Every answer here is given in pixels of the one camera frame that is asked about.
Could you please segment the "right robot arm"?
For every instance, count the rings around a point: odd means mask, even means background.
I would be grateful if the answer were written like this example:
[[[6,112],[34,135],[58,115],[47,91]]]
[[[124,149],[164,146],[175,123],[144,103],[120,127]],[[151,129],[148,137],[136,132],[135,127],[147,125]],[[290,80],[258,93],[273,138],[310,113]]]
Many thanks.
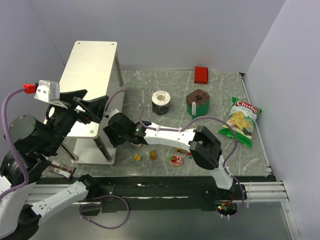
[[[205,126],[172,128],[149,121],[133,122],[121,112],[107,113],[103,129],[114,148],[125,142],[164,145],[191,153],[196,165],[210,171],[219,189],[230,190],[234,179],[225,171],[221,141]]]

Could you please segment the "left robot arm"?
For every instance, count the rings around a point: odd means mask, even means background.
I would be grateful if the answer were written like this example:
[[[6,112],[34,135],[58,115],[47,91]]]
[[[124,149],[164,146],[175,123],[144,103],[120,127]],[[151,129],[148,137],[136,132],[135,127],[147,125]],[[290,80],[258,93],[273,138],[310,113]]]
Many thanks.
[[[0,166],[0,237],[3,240],[27,240],[47,219],[68,205],[93,199],[99,192],[98,182],[89,174],[83,175],[68,189],[35,204],[26,199],[50,165],[65,137],[76,122],[99,123],[102,120],[108,96],[84,100],[85,89],[63,93],[59,99],[63,107],[51,104],[53,114],[47,123],[31,115],[7,120],[7,106],[14,96],[8,94],[1,107],[4,138],[10,151]]]

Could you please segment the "strawberry cake toy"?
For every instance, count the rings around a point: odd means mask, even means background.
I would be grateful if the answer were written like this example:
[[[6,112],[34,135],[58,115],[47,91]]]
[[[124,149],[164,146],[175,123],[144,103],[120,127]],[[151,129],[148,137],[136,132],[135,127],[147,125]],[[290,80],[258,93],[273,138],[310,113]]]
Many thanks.
[[[130,145],[131,145],[132,147],[134,147],[134,148],[137,148],[137,149],[140,149],[140,148],[142,147],[142,144],[141,144],[141,143],[139,143],[139,144],[131,143]]]

